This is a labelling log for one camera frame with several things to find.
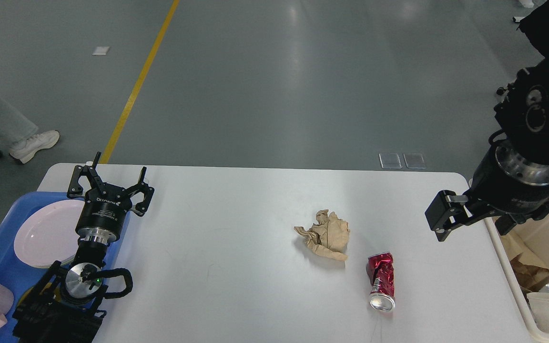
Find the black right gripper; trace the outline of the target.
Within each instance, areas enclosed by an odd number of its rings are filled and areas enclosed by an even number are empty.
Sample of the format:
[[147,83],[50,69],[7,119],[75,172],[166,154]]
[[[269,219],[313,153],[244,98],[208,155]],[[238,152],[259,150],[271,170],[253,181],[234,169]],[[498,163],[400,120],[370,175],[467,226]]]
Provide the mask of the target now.
[[495,228],[506,236],[525,217],[549,215],[549,165],[530,162],[510,142],[491,145],[477,167],[467,194],[439,191],[425,210],[439,242],[460,226],[477,223],[492,212]]

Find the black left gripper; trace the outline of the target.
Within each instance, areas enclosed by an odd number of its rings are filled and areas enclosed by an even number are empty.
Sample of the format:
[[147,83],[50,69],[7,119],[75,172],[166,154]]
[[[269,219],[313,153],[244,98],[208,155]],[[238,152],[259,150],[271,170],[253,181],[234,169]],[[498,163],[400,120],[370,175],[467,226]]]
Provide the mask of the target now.
[[96,152],[91,164],[74,167],[67,198],[84,201],[75,228],[79,241],[109,246],[120,239],[128,212],[133,212],[138,217],[146,214],[155,188],[146,180],[147,167],[142,167],[135,185],[120,188],[113,198],[108,198],[105,182],[97,172],[100,158],[101,152]]

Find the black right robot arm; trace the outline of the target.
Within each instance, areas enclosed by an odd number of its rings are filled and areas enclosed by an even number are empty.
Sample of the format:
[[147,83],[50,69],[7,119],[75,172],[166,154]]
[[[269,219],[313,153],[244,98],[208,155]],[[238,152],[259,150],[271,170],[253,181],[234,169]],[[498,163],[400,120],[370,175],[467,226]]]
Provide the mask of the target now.
[[439,191],[425,211],[429,228],[443,242],[457,228],[496,217],[505,236],[527,220],[549,215],[549,53],[498,90],[499,130],[463,194]]

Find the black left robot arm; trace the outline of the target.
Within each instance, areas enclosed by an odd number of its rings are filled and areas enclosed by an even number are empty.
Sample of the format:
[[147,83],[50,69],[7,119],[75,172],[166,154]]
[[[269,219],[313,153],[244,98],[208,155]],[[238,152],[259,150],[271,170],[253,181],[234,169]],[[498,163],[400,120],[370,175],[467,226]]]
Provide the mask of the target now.
[[12,334],[20,343],[91,343],[100,329],[105,299],[122,298],[133,290],[128,269],[105,267],[111,244],[117,242],[128,213],[148,210],[154,188],[142,167],[135,185],[122,187],[98,175],[97,152],[91,165],[74,167],[67,197],[83,201],[75,231],[78,249],[68,266],[54,261],[18,302]]

